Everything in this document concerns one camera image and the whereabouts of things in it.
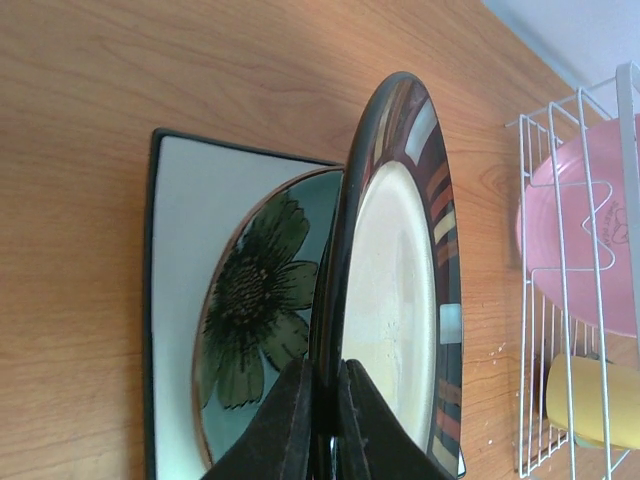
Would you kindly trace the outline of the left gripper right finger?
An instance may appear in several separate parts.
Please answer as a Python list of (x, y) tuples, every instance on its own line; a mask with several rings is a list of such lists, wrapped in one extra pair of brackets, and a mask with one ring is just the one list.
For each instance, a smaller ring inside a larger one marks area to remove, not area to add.
[(438, 479), (440, 471), (405, 433), (364, 366), (341, 364), (338, 388), (340, 479)]

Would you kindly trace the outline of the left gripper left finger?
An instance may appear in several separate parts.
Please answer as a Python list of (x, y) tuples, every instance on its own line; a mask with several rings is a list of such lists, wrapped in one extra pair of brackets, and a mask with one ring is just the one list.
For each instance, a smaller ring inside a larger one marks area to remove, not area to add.
[(301, 480), (308, 474), (312, 430), (312, 368), (306, 359), (281, 372), (236, 443), (205, 480)]

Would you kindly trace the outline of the dark striped rim plate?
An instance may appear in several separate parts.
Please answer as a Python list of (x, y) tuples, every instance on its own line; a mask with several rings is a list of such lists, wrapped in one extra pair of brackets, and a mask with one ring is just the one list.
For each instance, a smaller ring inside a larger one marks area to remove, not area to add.
[(457, 477), (460, 276), (453, 186), (435, 107), (415, 75), (397, 72), (362, 114), (320, 264), (309, 350), (319, 409), (312, 478), (337, 473), (338, 370), (352, 359), (427, 455), (427, 477)]

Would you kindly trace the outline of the yellow mug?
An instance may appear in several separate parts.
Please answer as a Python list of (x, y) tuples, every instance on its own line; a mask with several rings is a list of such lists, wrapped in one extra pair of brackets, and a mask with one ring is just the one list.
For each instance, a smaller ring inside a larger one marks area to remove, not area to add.
[(604, 444), (604, 417), (609, 413), (610, 444), (617, 449), (639, 448), (639, 372), (609, 363), (607, 387), (602, 387), (601, 362), (561, 354), (555, 357), (546, 381), (546, 414), (551, 425), (595, 445)]

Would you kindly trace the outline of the pink plate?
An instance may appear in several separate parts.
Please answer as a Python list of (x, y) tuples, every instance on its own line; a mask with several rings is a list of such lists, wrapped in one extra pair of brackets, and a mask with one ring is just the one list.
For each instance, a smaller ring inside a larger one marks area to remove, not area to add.
[(525, 188), (518, 248), (533, 283), (570, 316), (637, 334), (618, 120), (557, 148)]

